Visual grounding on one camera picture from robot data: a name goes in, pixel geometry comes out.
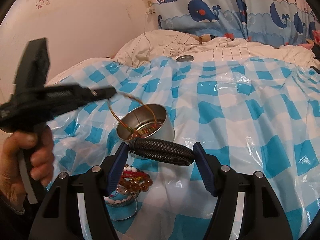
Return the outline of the person's left hand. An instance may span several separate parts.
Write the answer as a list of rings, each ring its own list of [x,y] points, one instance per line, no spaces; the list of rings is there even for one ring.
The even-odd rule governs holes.
[[[1,151],[1,199],[18,213],[23,212],[26,190],[19,171],[18,153],[36,147],[31,155],[30,175],[46,187],[53,178],[54,155],[51,129],[46,126],[41,135],[16,131],[5,141]]]

